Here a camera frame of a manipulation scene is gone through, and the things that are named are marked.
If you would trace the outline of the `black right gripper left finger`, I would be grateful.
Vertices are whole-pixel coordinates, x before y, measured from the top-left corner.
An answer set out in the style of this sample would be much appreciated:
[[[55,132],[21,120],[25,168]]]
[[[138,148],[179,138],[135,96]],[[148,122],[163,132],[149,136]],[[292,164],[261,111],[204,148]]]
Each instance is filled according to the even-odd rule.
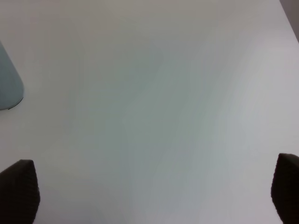
[[[0,173],[2,224],[32,224],[40,200],[36,168],[32,160],[19,160]]]

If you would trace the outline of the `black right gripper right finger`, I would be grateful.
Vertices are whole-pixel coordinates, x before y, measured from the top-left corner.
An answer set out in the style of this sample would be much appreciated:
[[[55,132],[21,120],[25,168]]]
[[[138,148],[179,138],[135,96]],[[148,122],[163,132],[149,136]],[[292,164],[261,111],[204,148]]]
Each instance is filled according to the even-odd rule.
[[[279,154],[271,185],[271,198],[284,224],[299,222],[299,157]]]

